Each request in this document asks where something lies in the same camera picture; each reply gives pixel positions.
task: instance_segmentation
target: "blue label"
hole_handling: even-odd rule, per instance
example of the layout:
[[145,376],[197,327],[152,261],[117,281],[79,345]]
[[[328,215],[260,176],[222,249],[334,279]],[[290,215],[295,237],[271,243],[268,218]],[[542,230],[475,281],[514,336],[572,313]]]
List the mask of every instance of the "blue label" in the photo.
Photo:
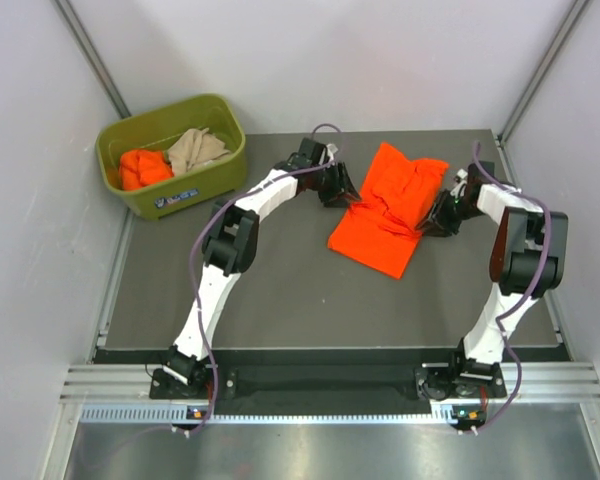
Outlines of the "blue label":
[[180,200],[186,200],[187,198],[195,197],[198,193],[200,193],[198,189],[194,188],[192,190],[187,190],[186,192],[179,193],[172,197],[156,198],[154,203],[156,205],[156,208],[169,207],[174,203],[178,203]]

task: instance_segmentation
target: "orange cloth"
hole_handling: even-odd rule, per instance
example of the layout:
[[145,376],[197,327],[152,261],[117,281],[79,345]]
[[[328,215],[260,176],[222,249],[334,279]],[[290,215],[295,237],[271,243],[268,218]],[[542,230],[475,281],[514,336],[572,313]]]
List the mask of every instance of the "orange cloth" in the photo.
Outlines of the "orange cloth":
[[433,158],[409,161],[388,143],[380,145],[364,180],[362,202],[349,207],[329,237],[329,248],[400,278],[422,234],[427,214],[449,164]]
[[162,152],[130,150],[120,157],[123,190],[137,190],[173,177]]

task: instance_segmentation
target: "wall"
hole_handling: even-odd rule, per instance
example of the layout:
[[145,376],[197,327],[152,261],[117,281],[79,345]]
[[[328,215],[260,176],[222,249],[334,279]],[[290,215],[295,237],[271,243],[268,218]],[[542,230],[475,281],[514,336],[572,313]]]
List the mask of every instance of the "wall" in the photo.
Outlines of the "wall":
[[35,475],[94,331],[123,210],[93,144],[115,120],[52,3],[1,1],[0,479]]
[[569,214],[556,296],[572,347],[600,375],[600,0],[591,2],[508,149],[525,189]]
[[250,133],[499,131],[570,0],[73,0],[132,112],[201,92]]

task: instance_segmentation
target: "purple hose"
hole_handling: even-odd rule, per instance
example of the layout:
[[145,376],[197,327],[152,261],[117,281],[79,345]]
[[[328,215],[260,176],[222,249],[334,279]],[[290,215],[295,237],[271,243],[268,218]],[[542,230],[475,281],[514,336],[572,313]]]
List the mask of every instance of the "purple hose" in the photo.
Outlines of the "purple hose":
[[[476,165],[476,167],[478,167],[480,173],[487,180],[489,180],[497,187],[503,190],[507,190],[507,188],[504,185],[502,185],[498,180],[489,175],[489,173],[487,173],[487,171],[480,163],[480,147],[480,142],[476,141],[473,143],[473,163]],[[513,307],[511,307],[508,311],[504,312],[502,315],[498,315],[496,317],[496,324],[498,325],[500,332],[502,332],[504,348],[516,364],[518,378],[516,378],[516,385],[515,387],[513,387],[513,391],[511,392],[511,395],[509,395],[509,398],[507,398],[507,401],[504,402],[502,407],[489,420],[487,420],[485,424],[482,425],[482,427],[478,429],[480,431],[484,430],[489,425],[492,425],[505,412],[505,410],[509,408],[513,400],[518,395],[518,392],[520,391],[520,385],[522,384],[522,363],[520,362],[520,358],[518,357],[516,352],[514,352],[513,348],[511,348],[511,344],[509,343],[509,339],[507,338],[507,330],[504,328],[502,320],[517,312],[522,307],[522,305],[524,305],[524,302],[526,302],[533,294],[533,291],[538,286],[538,282],[540,281],[540,277],[542,276],[544,267],[547,264],[547,257],[549,256],[549,245],[551,245],[551,212],[549,211],[547,205],[545,205],[537,198],[529,197],[519,192],[511,192],[511,194],[518,198],[522,198],[529,202],[535,203],[542,209],[542,213],[544,215],[544,241],[542,242],[542,252],[540,253],[540,260],[538,260],[538,268],[533,274],[531,282],[529,283],[529,286],[525,290],[524,294],[522,295],[522,297],[520,297],[520,300],[518,300],[518,302]]]
[[[318,125],[311,132],[311,137],[313,138],[313,136],[315,135],[315,133],[319,129],[323,128],[323,127],[329,127],[329,128],[334,129],[336,132],[338,132],[338,134],[342,138],[342,132],[340,131],[340,129],[338,127],[336,127],[335,125],[332,125],[330,123],[321,123],[320,125]],[[280,175],[280,176],[274,178],[269,183],[266,183],[265,185],[263,185],[258,190],[252,190],[250,192],[241,193],[241,194],[236,195],[235,197],[233,197],[231,200],[229,200],[227,203],[225,203],[220,208],[220,210],[218,210],[216,212],[216,214],[213,217],[211,217],[211,220],[209,220],[209,222],[207,223],[207,225],[205,225],[205,227],[202,229],[202,231],[198,235],[198,238],[196,238],[196,241],[194,242],[193,247],[191,247],[191,252],[189,253],[189,274],[191,276],[191,285],[193,286],[193,291],[194,291],[195,296],[196,296],[196,302],[198,302],[198,328],[200,329],[200,335],[202,336],[202,343],[204,345],[204,348],[209,353],[209,361],[211,363],[211,370],[213,372],[213,392],[211,394],[211,400],[209,402],[209,408],[207,409],[207,412],[205,413],[205,415],[202,418],[202,420],[200,421],[200,423],[196,426],[196,428],[194,428],[193,430],[191,430],[191,435],[197,434],[200,430],[202,430],[202,427],[204,427],[204,425],[209,421],[209,418],[211,418],[211,414],[212,414],[214,406],[216,404],[216,400],[218,398],[218,382],[219,382],[219,379],[218,379],[218,366],[216,365],[216,360],[215,360],[215,358],[213,356],[213,352],[211,351],[211,345],[209,344],[209,340],[207,339],[207,336],[205,335],[204,325],[202,324],[202,303],[200,301],[200,294],[198,293],[199,286],[198,286],[198,279],[197,279],[196,274],[195,274],[195,265],[194,265],[196,254],[201,250],[202,242],[203,242],[204,238],[207,236],[207,234],[209,233],[209,231],[211,230],[211,228],[213,227],[213,225],[215,225],[215,223],[218,221],[218,219],[222,215],[224,215],[224,213],[232,205],[234,205],[237,201],[242,200],[243,198],[247,198],[247,197],[250,197],[252,195],[255,195],[256,193],[259,193],[262,190],[264,190],[265,188],[267,188],[269,185],[271,185],[274,182],[277,182],[279,180],[282,180],[283,178],[287,178],[287,177],[291,177],[291,176],[296,176],[296,175],[301,175],[301,174],[304,174],[304,173],[317,172],[319,170],[324,170],[325,168],[328,168],[331,165],[334,165],[336,163],[336,160],[335,160],[336,157],[338,156],[338,154],[340,154],[342,152],[343,145],[344,145],[344,142],[341,139],[341,141],[340,141],[340,149],[336,152],[336,154],[334,155],[334,158],[332,160],[328,161],[328,162],[323,163],[322,165],[318,165],[316,167],[303,168],[301,170],[295,170],[293,172],[285,173],[283,175]]]

